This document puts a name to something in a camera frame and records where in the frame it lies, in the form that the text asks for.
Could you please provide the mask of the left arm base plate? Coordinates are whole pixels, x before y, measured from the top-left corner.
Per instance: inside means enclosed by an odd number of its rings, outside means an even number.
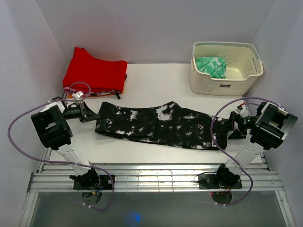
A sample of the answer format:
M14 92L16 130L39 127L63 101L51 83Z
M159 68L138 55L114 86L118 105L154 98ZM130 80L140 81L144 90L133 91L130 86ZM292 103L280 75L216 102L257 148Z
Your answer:
M94 176L73 176L70 175L70 178L74 181L73 189L74 190L112 190L113 184L115 183L115 175L111 175L111 178L108 175L96 175Z

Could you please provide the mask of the black white tie-dye trousers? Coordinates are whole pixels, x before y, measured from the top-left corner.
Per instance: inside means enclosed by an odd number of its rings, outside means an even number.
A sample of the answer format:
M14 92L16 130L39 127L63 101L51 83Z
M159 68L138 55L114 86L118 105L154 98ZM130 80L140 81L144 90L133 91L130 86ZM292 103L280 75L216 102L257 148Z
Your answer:
M104 136L177 148L218 150L227 147L223 118L180 107L176 102L127 108L103 102L95 132Z

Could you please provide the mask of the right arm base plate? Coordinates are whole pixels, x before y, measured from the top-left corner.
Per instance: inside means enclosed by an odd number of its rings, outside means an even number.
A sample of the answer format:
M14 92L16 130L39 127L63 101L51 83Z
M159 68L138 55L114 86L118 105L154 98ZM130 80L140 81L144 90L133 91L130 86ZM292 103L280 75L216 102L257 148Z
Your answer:
M227 183L219 183L215 180L215 172L204 172L198 174L194 177L193 182L199 185L199 189L242 189L241 180L236 182L233 186L230 186Z

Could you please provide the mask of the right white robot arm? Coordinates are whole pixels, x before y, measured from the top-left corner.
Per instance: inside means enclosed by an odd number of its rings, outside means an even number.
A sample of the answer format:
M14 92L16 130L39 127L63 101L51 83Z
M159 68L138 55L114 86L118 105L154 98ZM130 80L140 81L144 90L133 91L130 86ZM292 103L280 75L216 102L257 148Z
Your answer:
M256 156L278 148L298 120L295 115L269 102L262 102L255 116L243 117L241 110L238 107L237 111L230 114L228 131L232 134L228 139L246 139L248 134L250 139L242 151L219 166L214 175L214 183L220 188L233 187Z

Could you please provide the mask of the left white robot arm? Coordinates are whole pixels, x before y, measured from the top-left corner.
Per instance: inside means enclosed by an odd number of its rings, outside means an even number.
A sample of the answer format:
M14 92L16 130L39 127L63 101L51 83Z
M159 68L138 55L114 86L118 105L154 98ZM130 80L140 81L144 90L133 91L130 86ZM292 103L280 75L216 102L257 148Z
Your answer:
M67 105L63 98L55 97L40 112L31 115L31 120L46 148L59 153L70 163L74 174L70 178L82 187L95 189L100 185L100 177L90 167L90 162L71 145L73 137L67 120L79 119L81 123L98 120L100 116L90 110L85 102Z

